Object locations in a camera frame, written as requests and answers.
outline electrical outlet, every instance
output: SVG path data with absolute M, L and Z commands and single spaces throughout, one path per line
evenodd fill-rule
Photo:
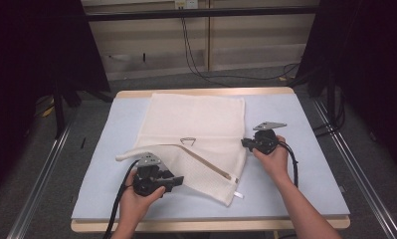
M 198 0 L 175 0 L 175 9 L 198 9 Z
M 186 0 L 186 9 L 198 9 L 198 0 Z
M 186 0 L 175 0 L 174 9 L 186 9 Z

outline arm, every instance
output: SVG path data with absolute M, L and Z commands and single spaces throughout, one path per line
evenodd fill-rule
M 132 185 L 136 171 L 129 174 L 126 185 Z M 131 186 L 123 193 L 120 199 L 119 221 L 111 239 L 127 239 L 133 236 L 138 223 L 145 216 L 149 206 L 160 198 L 164 193 L 165 187 L 161 186 L 152 194 L 142 197 L 137 195 Z
M 279 189 L 298 238 L 341 238 L 292 183 L 288 175 L 288 152 L 285 148 L 278 146 L 269 155 L 254 148 L 253 154 Z

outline wall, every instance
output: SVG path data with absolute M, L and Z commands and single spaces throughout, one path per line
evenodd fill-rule
M 84 0 L 83 4 L 87 13 L 174 9 L 174 1 L 161 0 Z M 317 4 L 317 0 L 198 1 L 199 8 Z M 192 18 L 186 19 L 186 27 L 199 71 L 281 66 L 300 61 L 313 17 Z M 180 19 L 91 22 L 91 28 L 109 80 L 189 72 Z

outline zipper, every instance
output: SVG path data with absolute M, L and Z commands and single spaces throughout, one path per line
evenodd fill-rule
M 160 145 L 179 147 L 180 149 L 182 149 L 183 151 L 188 153 L 191 157 L 193 157 L 194 159 L 198 160 L 202 164 L 206 165 L 207 167 L 209 167 L 213 171 L 217 172 L 218 174 L 222 175 L 224 178 L 226 178 L 228 180 L 232 180 L 232 176 L 228 172 L 223 171 L 222 169 L 218 168 L 216 165 L 212 164 L 211 162 L 207 161 L 206 159 L 204 159 L 200 155 L 196 154 L 195 152 L 189 150 L 188 148 L 186 148 L 186 147 L 184 147 L 182 145 L 178 145 L 178 144 L 160 144 Z

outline gray carpet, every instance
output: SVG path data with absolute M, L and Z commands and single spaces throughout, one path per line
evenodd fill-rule
M 279 75 L 283 68 L 235 70 L 220 75 L 244 75 L 267 77 Z M 229 87 L 273 87 L 283 86 L 277 80 L 258 81 L 236 78 L 213 78 L 210 81 Z M 111 95 L 121 90 L 182 89 L 182 88 L 219 88 L 222 85 L 209 83 L 192 74 L 155 77 L 147 79 L 110 82 Z M 295 88 L 301 105 L 312 126 L 322 124 L 312 99 L 305 86 Z M 84 99 L 76 110 L 75 122 L 69 133 L 54 171 L 37 207 L 26 238 L 101 238 L 102 234 L 79 234 L 71 230 L 71 214 L 76 197 L 104 127 L 110 104 L 98 101 L 89 95 L 81 94 Z M 45 158 L 53 144 L 56 130 L 54 115 L 36 118 L 26 138 L 26 146 L 21 158 L 0 187 L 0 238 L 5 238 L 28 197 L 31 187 L 39 174 Z M 350 106 L 346 106 L 346 122 L 340 130 L 350 147 L 397 222 L 397 166 L 390 158 L 386 148 L 370 137 L 370 131 Z M 353 175 L 344 163 L 334 142 L 329 136 L 318 138 L 338 185 L 343 185 L 344 199 L 350 209 L 351 225 L 340 231 L 344 238 L 386 238 L 386 235 L 362 195 Z M 281 235 L 293 233 L 282 232 Z M 241 233 L 187 233 L 175 234 L 138 234 L 137 238 L 274 238 L 271 232 Z

